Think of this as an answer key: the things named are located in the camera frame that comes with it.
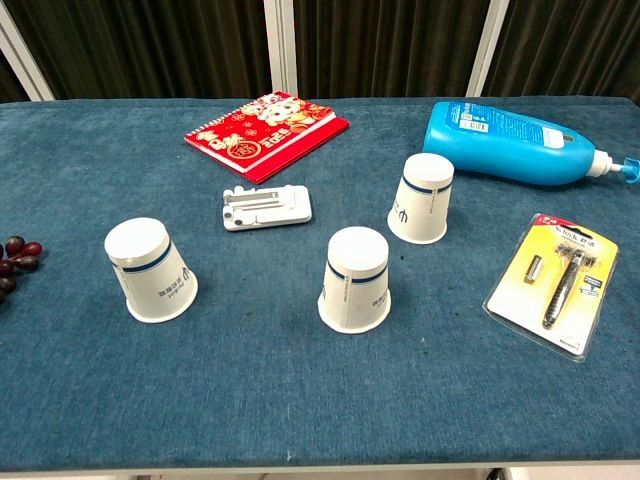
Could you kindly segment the white paper cup blue stripe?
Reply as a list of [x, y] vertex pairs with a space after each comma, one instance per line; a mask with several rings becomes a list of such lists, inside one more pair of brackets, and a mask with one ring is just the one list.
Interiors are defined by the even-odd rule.
[[439, 241], [447, 231], [453, 164], [433, 153], [410, 156], [387, 216], [391, 232], [413, 244]]
[[107, 234], [104, 250], [138, 321], [172, 320], [195, 300], [198, 280], [161, 221], [138, 217], [118, 224]]
[[388, 266], [389, 245], [376, 230], [350, 226], [334, 233], [318, 298], [321, 320], [344, 334], [379, 326], [391, 309]]

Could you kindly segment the white folding phone stand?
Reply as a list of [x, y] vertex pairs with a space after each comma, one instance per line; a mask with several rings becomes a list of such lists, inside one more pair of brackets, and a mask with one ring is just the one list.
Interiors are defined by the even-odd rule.
[[312, 218], [309, 191], [303, 185], [261, 189], [238, 185], [223, 192], [222, 218], [228, 231], [306, 223]]

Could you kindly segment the red spiral notebook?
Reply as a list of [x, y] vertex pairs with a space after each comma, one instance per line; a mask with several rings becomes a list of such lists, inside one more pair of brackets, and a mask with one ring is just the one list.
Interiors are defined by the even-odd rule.
[[184, 140], [261, 184], [349, 127], [328, 106], [275, 91], [198, 127]]

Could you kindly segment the blue table cloth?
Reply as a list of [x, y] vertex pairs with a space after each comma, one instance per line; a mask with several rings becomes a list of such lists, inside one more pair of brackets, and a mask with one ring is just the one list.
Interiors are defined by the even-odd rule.
[[[240, 178], [184, 136], [237, 105], [0, 104], [0, 242], [45, 253], [0, 305], [0, 474], [640, 460], [640, 185], [457, 174], [440, 241], [388, 237], [387, 319], [343, 335], [317, 311], [328, 241], [387, 232], [433, 100], [333, 100], [348, 130], [272, 179], [307, 186], [312, 220], [233, 233], [221, 200]], [[539, 212], [619, 247], [581, 363], [483, 309]], [[131, 315], [104, 250], [138, 217], [198, 280], [169, 321]]]

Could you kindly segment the blue pump lotion bottle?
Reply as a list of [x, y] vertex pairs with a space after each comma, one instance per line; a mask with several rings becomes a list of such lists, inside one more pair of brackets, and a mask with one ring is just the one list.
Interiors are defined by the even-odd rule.
[[640, 160], [616, 164], [568, 127], [471, 102], [433, 106], [423, 151], [447, 158], [458, 170], [533, 185], [560, 186], [611, 172], [640, 183]]

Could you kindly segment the yellow razor blister pack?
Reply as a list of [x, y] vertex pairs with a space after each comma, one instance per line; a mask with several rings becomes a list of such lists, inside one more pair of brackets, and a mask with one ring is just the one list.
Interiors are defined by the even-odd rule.
[[586, 359], [619, 247], [585, 226], [535, 214], [483, 309], [574, 362]]

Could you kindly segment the dark pleated curtain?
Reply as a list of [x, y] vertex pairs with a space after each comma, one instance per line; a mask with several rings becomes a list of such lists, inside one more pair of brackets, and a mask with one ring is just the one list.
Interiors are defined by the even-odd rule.
[[[263, 0], [3, 0], [58, 99], [252, 98], [272, 75]], [[293, 0], [305, 98], [461, 96], [490, 0]], [[640, 0], [509, 0], [486, 96], [640, 106]]]

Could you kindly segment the dark red grape bunch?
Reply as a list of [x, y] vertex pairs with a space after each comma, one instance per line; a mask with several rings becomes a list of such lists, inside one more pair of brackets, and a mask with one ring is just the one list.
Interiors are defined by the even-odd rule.
[[44, 248], [36, 241], [27, 242], [22, 236], [13, 235], [0, 244], [0, 305], [15, 291], [15, 274], [38, 269]]

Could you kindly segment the white frame post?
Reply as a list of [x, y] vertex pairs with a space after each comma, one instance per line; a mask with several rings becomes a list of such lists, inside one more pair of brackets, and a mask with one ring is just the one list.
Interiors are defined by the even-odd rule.
[[272, 89], [298, 95], [293, 0], [264, 0]]
[[485, 82], [493, 61], [509, 4], [510, 0], [490, 0], [471, 75], [467, 84], [466, 97], [480, 97], [483, 95]]
[[55, 100], [3, 0], [0, 0], [0, 50], [31, 101]]

